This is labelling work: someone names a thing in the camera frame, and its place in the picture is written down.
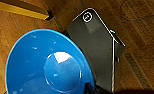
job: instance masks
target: wood grain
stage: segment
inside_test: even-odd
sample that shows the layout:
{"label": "wood grain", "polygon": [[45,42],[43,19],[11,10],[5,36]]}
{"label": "wood grain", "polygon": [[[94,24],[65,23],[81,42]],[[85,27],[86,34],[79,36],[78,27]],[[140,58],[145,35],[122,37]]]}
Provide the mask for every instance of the wood grain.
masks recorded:
{"label": "wood grain", "polygon": [[109,29],[126,44],[121,56],[123,89],[145,89],[144,82],[154,90],[154,0],[22,0],[51,10],[49,21],[0,11],[0,94],[5,92],[5,62],[15,41],[24,33],[37,28],[62,32],[82,10],[94,8]]}

